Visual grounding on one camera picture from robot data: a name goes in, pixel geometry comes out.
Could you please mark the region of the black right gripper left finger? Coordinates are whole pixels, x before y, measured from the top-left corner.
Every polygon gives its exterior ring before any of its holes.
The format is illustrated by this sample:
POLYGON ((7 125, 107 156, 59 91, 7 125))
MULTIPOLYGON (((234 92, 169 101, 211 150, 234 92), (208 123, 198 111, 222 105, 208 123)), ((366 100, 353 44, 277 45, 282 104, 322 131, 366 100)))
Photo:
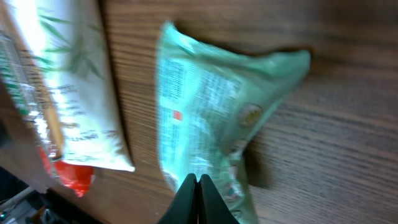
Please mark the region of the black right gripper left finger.
POLYGON ((157 224, 197 224, 197 178, 188 174, 157 224))

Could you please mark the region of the red spaghetti packet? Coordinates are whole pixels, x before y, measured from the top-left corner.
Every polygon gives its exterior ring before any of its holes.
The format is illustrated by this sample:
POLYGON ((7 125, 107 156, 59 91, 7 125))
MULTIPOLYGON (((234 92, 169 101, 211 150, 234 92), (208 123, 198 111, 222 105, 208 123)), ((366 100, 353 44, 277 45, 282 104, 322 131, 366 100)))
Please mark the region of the red spaghetti packet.
POLYGON ((94 169, 62 161, 60 149, 50 126, 51 100, 43 78, 30 53, 21 50, 15 41, 1 32, 1 81, 22 119, 33 131, 36 148, 48 175, 72 189, 77 197, 84 196, 94 181, 94 169))

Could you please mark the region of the white tube gold cap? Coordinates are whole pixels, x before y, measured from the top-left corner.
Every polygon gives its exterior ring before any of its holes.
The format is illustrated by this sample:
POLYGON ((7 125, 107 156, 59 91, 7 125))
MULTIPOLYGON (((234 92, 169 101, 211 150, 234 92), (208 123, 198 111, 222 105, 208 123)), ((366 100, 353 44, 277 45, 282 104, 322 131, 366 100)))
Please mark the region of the white tube gold cap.
POLYGON ((96 0, 6 1, 61 129, 63 162, 134 171, 118 111, 96 0))

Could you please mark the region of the teal wet wipes packet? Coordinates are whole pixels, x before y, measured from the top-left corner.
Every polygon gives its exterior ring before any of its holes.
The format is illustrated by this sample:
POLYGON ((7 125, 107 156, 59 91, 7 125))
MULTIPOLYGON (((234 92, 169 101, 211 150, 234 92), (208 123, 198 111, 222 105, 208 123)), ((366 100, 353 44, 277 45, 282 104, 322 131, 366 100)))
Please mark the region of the teal wet wipes packet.
POLYGON ((238 222, 257 223, 243 152, 310 64, 307 50, 250 57, 166 22, 156 95, 159 165, 169 187, 177 191, 188 174, 207 174, 238 222))

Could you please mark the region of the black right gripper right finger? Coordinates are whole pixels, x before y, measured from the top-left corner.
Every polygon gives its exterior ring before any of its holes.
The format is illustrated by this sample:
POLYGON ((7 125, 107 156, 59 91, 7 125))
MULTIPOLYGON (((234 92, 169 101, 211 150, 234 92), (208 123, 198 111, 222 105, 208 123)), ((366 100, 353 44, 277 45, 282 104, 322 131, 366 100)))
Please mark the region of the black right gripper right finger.
POLYGON ((231 214, 210 176, 203 174, 199 181, 199 224, 239 224, 231 214))

